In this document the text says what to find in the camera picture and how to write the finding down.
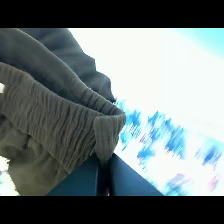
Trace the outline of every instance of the waistband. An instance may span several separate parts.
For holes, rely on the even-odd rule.
[[[53,93],[28,73],[0,63],[0,112],[32,136],[71,173],[92,153],[105,162],[112,155],[125,114],[74,75],[74,103]]]

